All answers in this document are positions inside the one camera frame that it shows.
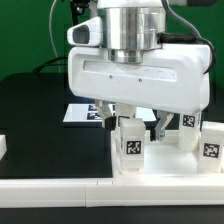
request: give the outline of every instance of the green wall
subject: green wall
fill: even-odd
[[[0,79],[19,72],[30,72],[54,58],[48,32],[49,11],[53,0],[0,1]],[[211,79],[224,88],[224,1],[209,8],[175,7],[176,12],[192,22],[202,36],[211,40],[217,49],[217,64]],[[69,46],[66,31],[71,26],[69,0],[55,8],[53,34],[59,55],[66,55]],[[168,31],[186,32],[173,20]]]

